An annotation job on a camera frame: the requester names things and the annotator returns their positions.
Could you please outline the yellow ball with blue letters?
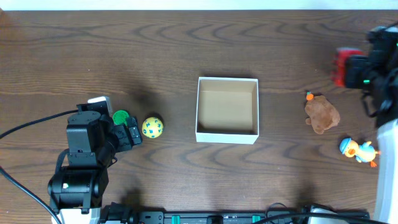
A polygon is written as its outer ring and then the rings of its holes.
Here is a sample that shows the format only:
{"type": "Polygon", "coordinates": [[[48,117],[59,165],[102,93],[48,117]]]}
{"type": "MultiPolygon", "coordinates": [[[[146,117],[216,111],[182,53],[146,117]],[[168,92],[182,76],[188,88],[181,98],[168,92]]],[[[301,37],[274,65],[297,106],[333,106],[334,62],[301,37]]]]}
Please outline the yellow ball with blue letters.
{"type": "Polygon", "coordinates": [[[148,138],[159,137],[164,130],[163,122],[156,117],[149,117],[142,124],[142,133],[148,138]]]}

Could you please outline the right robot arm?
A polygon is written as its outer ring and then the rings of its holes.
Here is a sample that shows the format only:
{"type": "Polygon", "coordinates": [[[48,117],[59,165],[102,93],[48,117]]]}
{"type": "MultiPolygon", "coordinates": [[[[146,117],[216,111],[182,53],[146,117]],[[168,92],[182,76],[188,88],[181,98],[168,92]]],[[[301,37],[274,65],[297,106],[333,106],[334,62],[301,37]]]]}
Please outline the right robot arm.
{"type": "Polygon", "coordinates": [[[376,119],[379,159],[374,219],[397,223],[397,23],[367,34],[367,56],[344,62],[345,86],[363,91],[365,112],[376,119]]]}

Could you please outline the red toy fire truck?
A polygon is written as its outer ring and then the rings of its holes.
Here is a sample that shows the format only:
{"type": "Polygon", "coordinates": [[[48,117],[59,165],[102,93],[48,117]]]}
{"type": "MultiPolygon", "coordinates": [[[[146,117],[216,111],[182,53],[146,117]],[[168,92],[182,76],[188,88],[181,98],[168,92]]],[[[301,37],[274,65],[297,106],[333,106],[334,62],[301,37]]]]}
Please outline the red toy fire truck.
{"type": "Polygon", "coordinates": [[[363,56],[363,52],[359,49],[351,47],[340,47],[337,48],[335,57],[333,59],[333,65],[335,69],[331,72],[331,79],[334,84],[339,87],[345,87],[345,75],[346,75],[346,61],[354,55],[363,56]]]}

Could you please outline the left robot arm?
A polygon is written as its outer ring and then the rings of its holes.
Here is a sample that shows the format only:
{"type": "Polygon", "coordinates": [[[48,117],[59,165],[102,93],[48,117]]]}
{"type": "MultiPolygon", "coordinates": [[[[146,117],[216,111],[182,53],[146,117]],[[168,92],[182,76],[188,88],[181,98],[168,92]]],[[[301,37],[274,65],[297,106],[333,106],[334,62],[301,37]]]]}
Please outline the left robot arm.
{"type": "Polygon", "coordinates": [[[108,168],[116,163],[117,153],[142,143],[137,119],[128,116],[114,124],[108,114],[79,111],[68,119],[67,140],[68,165],[57,164],[48,184],[54,221],[98,223],[108,168]]]}

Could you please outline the blue and yellow duck toy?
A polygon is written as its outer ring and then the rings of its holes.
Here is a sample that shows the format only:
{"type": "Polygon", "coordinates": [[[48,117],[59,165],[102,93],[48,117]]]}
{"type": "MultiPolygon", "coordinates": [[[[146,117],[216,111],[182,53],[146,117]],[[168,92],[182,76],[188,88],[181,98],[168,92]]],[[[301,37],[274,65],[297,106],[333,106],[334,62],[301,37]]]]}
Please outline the blue and yellow duck toy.
{"type": "Polygon", "coordinates": [[[369,163],[371,167],[377,167],[374,159],[377,155],[380,155],[380,152],[375,150],[371,143],[371,141],[368,141],[363,144],[358,144],[351,138],[345,138],[340,142],[339,149],[346,157],[353,157],[359,163],[369,163]]]}

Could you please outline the brown plush toy with carrot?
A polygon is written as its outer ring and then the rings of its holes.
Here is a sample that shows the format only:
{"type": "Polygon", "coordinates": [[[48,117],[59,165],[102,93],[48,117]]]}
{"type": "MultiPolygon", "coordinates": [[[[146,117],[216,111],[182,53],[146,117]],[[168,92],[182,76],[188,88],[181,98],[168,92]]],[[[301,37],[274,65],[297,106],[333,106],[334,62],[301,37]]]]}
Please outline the brown plush toy with carrot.
{"type": "Polygon", "coordinates": [[[308,115],[305,120],[306,124],[310,125],[317,134],[323,134],[340,122],[338,110],[324,95],[315,96],[313,93],[307,92],[304,110],[308,115]]]}

